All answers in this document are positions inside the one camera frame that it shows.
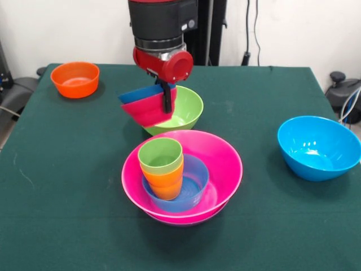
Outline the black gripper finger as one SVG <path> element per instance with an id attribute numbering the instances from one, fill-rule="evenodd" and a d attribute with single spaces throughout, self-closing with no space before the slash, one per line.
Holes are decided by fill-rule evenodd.
<path id="1" fill-rule="evenodd" d="M 156 80 L 155 84 L 159 84 L 163 91 L 163 100 L 164 100 L 164 112 L 171 113 L 171 87 L 170 85 L 163 80 Z"/>

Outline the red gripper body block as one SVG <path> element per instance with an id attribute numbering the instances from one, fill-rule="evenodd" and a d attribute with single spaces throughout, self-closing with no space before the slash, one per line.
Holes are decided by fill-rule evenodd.
<path id="1" fill-rule="evenodd" d="M 193 69 L 193 57 L 186 50 L 172 51 L 166 60 L 162 60 L 135 47 L 133 59 L 139 68 L 171 84 L 186 80 Z"/>

